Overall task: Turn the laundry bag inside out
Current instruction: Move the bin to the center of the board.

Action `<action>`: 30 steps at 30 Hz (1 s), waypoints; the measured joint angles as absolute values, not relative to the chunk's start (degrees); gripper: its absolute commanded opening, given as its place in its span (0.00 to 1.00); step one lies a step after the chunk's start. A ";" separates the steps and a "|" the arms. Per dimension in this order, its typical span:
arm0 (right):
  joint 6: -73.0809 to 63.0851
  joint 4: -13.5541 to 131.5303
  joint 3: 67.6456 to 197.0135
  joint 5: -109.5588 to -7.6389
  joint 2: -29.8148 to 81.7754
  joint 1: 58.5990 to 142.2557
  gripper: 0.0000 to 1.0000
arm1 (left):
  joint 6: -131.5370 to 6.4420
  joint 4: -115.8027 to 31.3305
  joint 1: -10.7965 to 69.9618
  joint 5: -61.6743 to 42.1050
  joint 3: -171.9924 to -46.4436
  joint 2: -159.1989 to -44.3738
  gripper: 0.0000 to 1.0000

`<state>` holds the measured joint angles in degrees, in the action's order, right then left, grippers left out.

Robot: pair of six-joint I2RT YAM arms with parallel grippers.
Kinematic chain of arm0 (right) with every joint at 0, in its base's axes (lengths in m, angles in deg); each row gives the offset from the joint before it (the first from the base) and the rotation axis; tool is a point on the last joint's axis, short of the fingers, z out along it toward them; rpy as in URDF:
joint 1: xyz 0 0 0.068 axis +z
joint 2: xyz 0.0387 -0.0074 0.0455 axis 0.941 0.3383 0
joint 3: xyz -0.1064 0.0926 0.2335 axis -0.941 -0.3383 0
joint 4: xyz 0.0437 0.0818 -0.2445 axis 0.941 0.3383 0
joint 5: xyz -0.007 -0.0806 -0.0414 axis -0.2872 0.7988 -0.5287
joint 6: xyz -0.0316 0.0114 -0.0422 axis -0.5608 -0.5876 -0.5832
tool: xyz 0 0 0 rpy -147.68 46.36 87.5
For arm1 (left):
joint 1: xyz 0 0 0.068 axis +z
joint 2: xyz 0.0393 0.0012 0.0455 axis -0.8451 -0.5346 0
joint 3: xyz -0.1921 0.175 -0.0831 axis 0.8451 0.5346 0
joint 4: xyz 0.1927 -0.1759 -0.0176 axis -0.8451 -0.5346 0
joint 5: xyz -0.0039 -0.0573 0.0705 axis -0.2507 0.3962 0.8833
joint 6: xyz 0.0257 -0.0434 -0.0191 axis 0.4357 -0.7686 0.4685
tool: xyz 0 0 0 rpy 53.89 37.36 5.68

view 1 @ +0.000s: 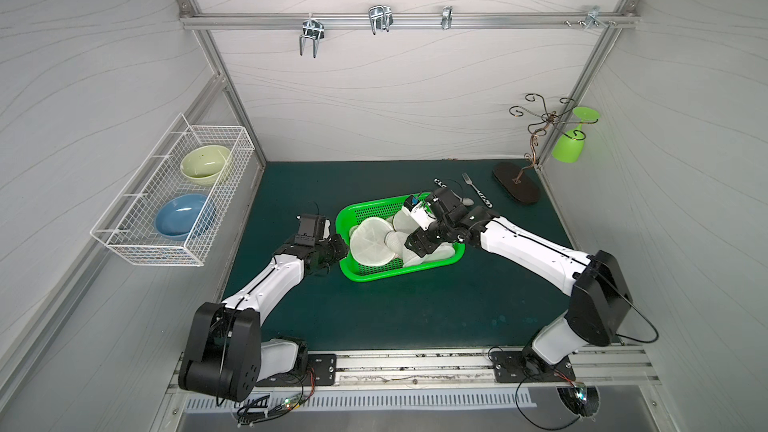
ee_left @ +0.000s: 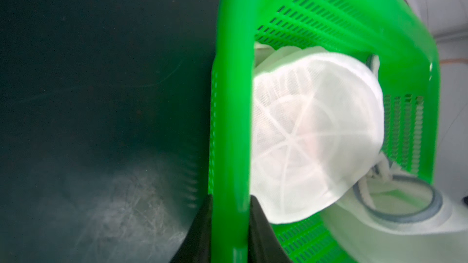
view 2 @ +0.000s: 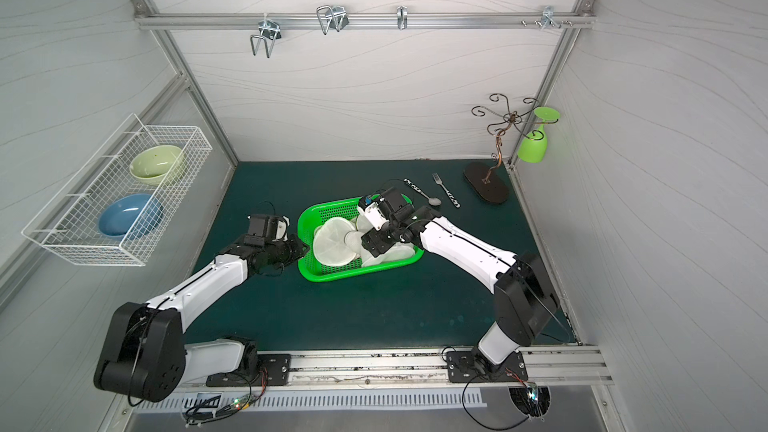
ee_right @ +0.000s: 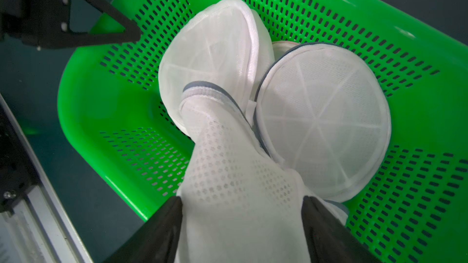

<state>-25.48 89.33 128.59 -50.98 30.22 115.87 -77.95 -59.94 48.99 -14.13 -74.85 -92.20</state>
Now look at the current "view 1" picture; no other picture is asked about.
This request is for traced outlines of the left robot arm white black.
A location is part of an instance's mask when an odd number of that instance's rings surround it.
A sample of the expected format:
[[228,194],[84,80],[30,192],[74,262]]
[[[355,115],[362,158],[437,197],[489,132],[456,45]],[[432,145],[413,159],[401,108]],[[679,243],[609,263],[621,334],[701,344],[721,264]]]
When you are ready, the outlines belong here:
[[290,372],[300,345],[290,339],[262,340],[262,324],[307,271],[328,268],[348,254],[339,234],[313,245],[287,243],[240,291],[206,302],[194,313],[182,356],[181,389],[218,400],[242,402],[258,382]]

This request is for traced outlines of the green plastic basket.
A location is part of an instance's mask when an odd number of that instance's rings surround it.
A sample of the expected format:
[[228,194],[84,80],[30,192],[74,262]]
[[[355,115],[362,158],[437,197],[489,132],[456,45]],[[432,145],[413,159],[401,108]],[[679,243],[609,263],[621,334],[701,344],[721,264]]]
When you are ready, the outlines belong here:
[[[343,208],[335,220],[336,231],[349,246],[350,229],[359,225],[369,217],[385,219],[392,226],[394,215],[401,210],[406,195],[349,205]],[[418,272],[436,267],[452,265],[464,255],[465,246],[462,244],[443,243],[436,251],[425,257],[419,257],[404,247],[407,234],[393,231],[386,237],[386,244],[396,253],[396,257],[384,266],[367,267],[354,260],[350,252],[341,260],[340,268],[343,274],[354,282],[370,282],[398,275]]]

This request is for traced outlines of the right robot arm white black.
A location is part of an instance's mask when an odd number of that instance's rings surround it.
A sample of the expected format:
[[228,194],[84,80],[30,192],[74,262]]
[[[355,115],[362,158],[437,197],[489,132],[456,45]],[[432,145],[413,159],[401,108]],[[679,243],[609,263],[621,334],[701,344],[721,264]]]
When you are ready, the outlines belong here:
[[616,257],[573,250],[527,231],[485,206],[472,209],[442,187],[424,198],[408,196],[401,211],[416,224],[405,247],[420,257],[442,244],[471,245],[496,254],[543,278],[569,298],[567,310],[540,329],[523,348],[519,367],[526,377],[557,375],[568,356],[586,345],[607,347],[634,304]]

